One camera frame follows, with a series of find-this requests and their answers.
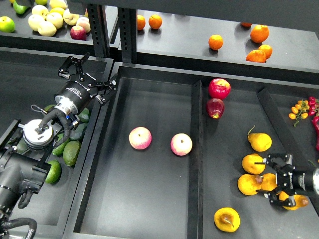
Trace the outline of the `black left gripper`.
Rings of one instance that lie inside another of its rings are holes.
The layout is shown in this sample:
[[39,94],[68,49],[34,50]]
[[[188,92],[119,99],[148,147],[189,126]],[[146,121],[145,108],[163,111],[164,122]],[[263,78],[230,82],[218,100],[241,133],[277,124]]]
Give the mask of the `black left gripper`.
[[70,55],[58,69],[58,76],[68,81],[55,94],[55,108],[66,115],[80,114],[93,98],[104,105],[117,92],[118,73],[107,82],[97,82],[95,78],[86,76],[83,64],[89,57],[89,52],[81,58]]

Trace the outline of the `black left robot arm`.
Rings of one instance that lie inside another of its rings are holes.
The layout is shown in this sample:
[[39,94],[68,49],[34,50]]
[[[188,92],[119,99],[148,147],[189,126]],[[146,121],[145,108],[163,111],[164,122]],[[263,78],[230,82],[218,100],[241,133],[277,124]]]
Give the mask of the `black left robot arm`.
[[116,93],[114,76],[106,82],[98,81],[83,71],[89,58],[68,56],[58,70],[58,76],[67,79],[55,94],[56,105],[44,117],[21,124],[15,119],[0,138],[0,237],[9,239],[9,230],[28,226],[25,238],[32,239],[37,222],[31,218],[10,219],[15,207],[27,207],[32,195],[38,194],[52,167],[47,163],[52,150],[64,143],[71,130],[78,125],[79,115],[96,99],[100,105]]

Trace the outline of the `green avocado under arm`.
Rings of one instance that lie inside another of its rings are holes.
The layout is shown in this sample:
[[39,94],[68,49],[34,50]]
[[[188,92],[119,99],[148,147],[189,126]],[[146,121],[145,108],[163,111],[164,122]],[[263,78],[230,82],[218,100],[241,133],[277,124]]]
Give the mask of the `green avocado under arm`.
[[52,150],[52,154],[56,156],[61,156],[63,154],[64,148],[67,145],[67,143],[70,141],[70,139],[67,139],[65,142],[63,142],[61,145],[58,147],[54,148]]

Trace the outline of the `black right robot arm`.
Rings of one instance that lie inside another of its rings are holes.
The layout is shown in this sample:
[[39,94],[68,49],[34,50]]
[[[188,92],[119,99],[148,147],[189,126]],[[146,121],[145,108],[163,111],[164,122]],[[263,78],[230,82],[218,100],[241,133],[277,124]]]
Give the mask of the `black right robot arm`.
[[270,166],[275,171],[277,186],[262,191],[270,204],[292,208],[297,205],[295,195],[319,195],[319,169],[294,166],[292,154],[269,154],[256,164]]

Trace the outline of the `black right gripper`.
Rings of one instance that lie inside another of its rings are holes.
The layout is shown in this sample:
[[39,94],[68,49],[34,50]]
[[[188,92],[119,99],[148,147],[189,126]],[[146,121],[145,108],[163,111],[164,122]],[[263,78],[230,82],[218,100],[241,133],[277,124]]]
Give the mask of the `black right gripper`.
[[[269,199],[270,204],[292,208],[297,205],[293,195],[319,195],[319,169],[300,169],[292,165],[293,155],[290,153],[271,153],[255,165],[270,166],[276,171],[277,187],[271,191],[256,190]],[[280,199],[285,192],[288,197]]]

